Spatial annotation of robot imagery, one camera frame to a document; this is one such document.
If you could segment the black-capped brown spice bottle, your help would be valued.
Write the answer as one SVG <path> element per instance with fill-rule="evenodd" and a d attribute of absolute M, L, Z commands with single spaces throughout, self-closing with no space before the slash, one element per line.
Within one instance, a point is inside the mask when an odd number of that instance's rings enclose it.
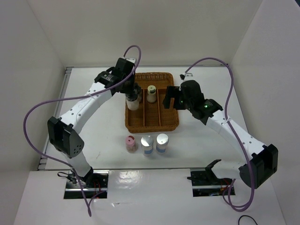
<path fill-rule="evenodd" d="M 143 99 L 143 90 L 140 87 L 136 88 L 137 100 L 140 103 Z"/>

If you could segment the black-capped white spice bottle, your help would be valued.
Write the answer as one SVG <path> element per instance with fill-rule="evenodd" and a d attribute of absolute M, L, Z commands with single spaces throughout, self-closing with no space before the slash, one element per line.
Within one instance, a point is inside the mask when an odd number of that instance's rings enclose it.
<path fill-rule="evenodd" d="M 129 110 L 135 111 L 139 109 L 138 95 L 135 93 L 126 94 L 126 104 Z"/>

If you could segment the green-capped white spice bottle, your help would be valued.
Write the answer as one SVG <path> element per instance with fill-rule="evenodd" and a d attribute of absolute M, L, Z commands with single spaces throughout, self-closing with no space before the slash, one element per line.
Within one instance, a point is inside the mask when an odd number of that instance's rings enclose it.
<path fill-rule="evenodd" d="M 154 85 L 148 86 L 147 93 L 147 101 L 149 103 L 154 103 L 157 100 L 156 87 Z"/>

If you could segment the pink-capped spice bottle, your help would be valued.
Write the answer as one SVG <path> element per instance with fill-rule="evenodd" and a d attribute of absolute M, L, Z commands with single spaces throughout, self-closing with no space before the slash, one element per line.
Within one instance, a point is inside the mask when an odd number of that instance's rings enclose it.
<path fill-rule="evenodd" d="M 135 138 L 132 135 L 129 135 L 125 139 L 126 149 L 129 153 L 135 153 L 138 149 Z"/>

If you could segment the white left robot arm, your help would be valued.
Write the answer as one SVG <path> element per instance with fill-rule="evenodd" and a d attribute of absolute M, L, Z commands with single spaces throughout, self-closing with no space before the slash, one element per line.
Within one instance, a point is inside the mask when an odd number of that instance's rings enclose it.
<path fill-rule="evenodd" d="M 134 93 L 135 66 L 134 58 L 119 58 L 114 67 L 97 75 L 83 99 L 59 118 L 51 117 L 47 122 L 50 143 L 76 170 L 76 181 L 82 187 L 89 187 L 95 176 L 83 154 L 84 141 L 79 134 L 96 110 L 115 93 Z"/>

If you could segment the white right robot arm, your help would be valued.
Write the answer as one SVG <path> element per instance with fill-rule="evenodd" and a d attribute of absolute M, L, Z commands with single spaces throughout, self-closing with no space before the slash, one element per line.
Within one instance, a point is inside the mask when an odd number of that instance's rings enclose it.
<path fill-rule="evenodd" d="M 195 80 L 185 81 L 180 86 L 168 86 L 163 105 L 165 109 L 189 110 L 194 118 L 215 130 L 245 158 L 245 163 L 214 160 L 205 168 L 208 183 L 216 184 L 222 178 L 241 179 L 248 187 L 257 189 L 277 171 L 277 147 L 255 139 L 226 116 L 219 103 L 205 99 Z"/>

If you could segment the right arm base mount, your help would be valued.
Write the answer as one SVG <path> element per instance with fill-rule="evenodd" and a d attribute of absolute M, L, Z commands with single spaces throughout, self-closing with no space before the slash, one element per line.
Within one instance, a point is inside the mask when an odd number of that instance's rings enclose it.
<path fill-rule="evenodd" d="M 232 179 L 209 179 L 205 170 L 190 170 L 193 197 L 221 196 L 229 188 Z"/>

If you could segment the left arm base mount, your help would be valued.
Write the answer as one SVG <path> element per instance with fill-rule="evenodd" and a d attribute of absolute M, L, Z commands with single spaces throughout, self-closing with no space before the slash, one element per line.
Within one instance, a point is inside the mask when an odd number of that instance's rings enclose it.
<path fill-rule="evenodd" d="M 95 196 L 96 199 L 106 199 L 109 171 L 95 170 L 94 174 L 96 176 L 95 179 L 93 181 L 89 181 L 88 184 L 81 181 L 86 198 L 90 199 Z M 66 179 L 64 199 L 83 199 L 79 181 L 71 171 L 58 172 L 57 175 Z"/>

